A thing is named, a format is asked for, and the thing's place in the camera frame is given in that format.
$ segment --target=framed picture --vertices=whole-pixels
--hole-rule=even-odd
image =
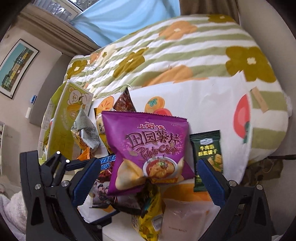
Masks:
[[[0,65],[1,93],[13,98],[17,85],[38,52],[21,39],[13,46]]]

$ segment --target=fluffy white fabric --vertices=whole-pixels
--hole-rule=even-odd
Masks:
[[[4,208],[9,221],[13,223],[22,233],[26,233],[27,209],[22,192],[11,197],[10,202]]]
[[[14,202],[24,202],[23,200],[20,199],[19,195],[22,196],[22,193],[18,193],[18,195],[14,195]],[[19,223],[22,221],[14,220],[17,216],[16,213],[19,213],[18,216],[21,216],[21,211],[19,207],[9,205],[11,201],[4,196],[3,194],[0,194],[0,214],[2,215],[4,221],[6,222],[7,226],[11,230],[11,232],[14,234],[14,236],[19,240],[19,241],[25,241],[26,240],[26,235],[24,232],[22,232],[15,223]]]

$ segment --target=orange flower pattern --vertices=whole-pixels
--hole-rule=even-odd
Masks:
[[[174,22],[165,30],[159,33],[159,37],[164,36],[165,40],[177,40],[184,34],[191,34],[197,30],[197,26],[190,24],[187,21]]]
[[[170,68],[167,71],[163,72],[154,79],[146,81],[142,87],[157,85],[166,82],[180,83],[188,80],[206,80],[207,78],[196,78],[193,77],[193,72],[191,68],[180,65],[174,68]]]
[[[91,58],[89,60],[89,63],[92,64],[93,62],[95,62],[100,57],[100,55],[101,55],[101,52],[99,52],[99,53],[93,52],[91,54]]]

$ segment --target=dark green snack package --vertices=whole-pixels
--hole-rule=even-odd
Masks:
[[[223,172],[222,153],[220,147],[220,131],[209,131],[190,135],[193,149],[195,184],[194,192],[204,192],[206,188],[197,171],[199,159],[208,160],[216,171]]]

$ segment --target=wall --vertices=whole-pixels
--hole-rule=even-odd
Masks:
[[[296,154],[296,40],[278,12],[265,0],[238,0],[240,22],[268,57],[288,96],[293,115],[277,155]],[[280,179],[262,183],[278,234],[283,234],[296,215],[296,161],[284,161]]]
[[[30,100],[33,95],[38,95],[45,78],[62,54],[26,31],[13,27],[0,43],[0,63],[19,39],[38,49],[39,53],[23,75],[13,99],[0,93],[0,120],[6,124],[2,170],[3,175],[17,186],[20,186],[19,154],[36,150],[40,134],[40,128],[30,124],[25,118],[27,109],[31,106]]]

